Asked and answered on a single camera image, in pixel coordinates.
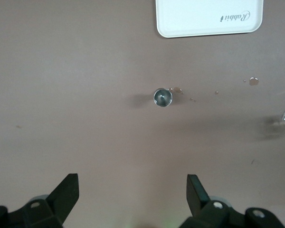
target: screw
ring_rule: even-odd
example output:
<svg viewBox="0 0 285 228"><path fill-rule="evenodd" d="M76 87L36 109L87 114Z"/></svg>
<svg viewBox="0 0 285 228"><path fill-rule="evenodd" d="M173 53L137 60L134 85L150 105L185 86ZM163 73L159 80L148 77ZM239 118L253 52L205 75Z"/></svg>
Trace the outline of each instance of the screw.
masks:
<svg viewBox="0 0 285 228"><path fill-rule="evenodd" d="M218 208L218 209L223 209L223 204L221 204L220 202L214 202L214 203L213 203L213 206L214 206L215 208Z"/></svg>
<svg viewBox="0 0 285 228"><path fill-rule="evenodd" d="M164 88L155 91L154 102L160 107L167 107L172 102L172 93Z"/></svg>
<svg viewBox="0 0 285 228"><path fill-rule="evenodd" d="M40 206L40 203L39 202L35 202L35 203L32 203L30 205L30 208L36 208L36 207L39 207Z"/></svg>
<svg viewBox="0 0 285 228"><path fill-rule="evenodd" d="M264 213L261 212L260 210L254 210L252 213L259 218L265 218Z"/></svg>

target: white tray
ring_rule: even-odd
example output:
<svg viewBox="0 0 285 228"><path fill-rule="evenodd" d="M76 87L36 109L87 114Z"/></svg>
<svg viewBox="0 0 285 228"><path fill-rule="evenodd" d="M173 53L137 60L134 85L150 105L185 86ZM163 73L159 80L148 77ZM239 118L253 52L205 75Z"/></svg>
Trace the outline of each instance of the white tray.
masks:
<svg viewBox="0 0 285 228"><path fill-rule="evenodd" d="M248 33L263 18L263 0L156 0L158 32L166 38Z"/></svg>

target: brown surface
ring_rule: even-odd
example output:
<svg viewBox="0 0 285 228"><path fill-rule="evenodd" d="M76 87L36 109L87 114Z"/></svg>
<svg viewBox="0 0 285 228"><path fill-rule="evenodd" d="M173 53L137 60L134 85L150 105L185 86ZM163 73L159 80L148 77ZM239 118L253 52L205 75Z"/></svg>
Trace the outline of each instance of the brown surface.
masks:
<svg viewBox="0 0 285 228"><path fill-rule="evenodd" d="M160 108L160 87L184 94ZM251 34L165 39L153 0L0 0L10 210L77 172L66 228L176 228L195 173L236 210L263 207L285 223L285 130L272 124L284 110L285 1L265 1Z"/></svg>

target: metal screw head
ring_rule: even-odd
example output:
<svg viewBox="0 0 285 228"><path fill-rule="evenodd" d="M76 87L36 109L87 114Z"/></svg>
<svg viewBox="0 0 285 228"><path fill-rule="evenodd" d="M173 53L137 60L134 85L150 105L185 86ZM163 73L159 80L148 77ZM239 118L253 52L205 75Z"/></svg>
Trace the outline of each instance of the metal screw head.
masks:
<svg viewBox="0 0 285 228"><path fill-rule="evenodd" d="M259 217L259 218L265 218L265 215L263 212L261 212L260 210L253 210L252 212L255 216Z"/></svg>
<svg viewBox="0 0 285 228"><path fill-rule="evenodd" d="M39 207L40 206L40 203L39 202L35 202L35 203L32 203L30 205L30 208L36 208L36 207Z"/></svg>
<svg viewBox="0 0 285 228"><path fill-rule="evenodd" d="M167 107L172 102L172 93L164 88L159 88L154 93L154 102L160 107Z"/></svg>
<svg viewBox="0 0 285 228"><path fill-rule="evenodd" d="M223 204L221 204L220 202L214 202L214 203L213 203L213 206L214 206L215 208L218 208L218 209L223 209Z"/></svg>

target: black mechanical part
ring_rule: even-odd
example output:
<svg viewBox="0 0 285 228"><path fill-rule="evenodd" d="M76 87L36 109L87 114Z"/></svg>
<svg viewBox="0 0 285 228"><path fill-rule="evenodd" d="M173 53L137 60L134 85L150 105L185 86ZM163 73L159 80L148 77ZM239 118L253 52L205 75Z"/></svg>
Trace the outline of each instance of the black mechanical part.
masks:
<svg viewBox="0 0 285 228"><path fill-rule="evenodd" d="M78 198L78 175L69 174L46 199L33 200L12 213L0 206L0 228L62 228Z"/></svg>
<svg viewBox="0 0 285 228"><path fill-rule="evenodd" d="M268 210L248 208L243 215L223 202L211 201L197 175L187 176L187 202L193 217L180 228L285 228Z"/></svg>

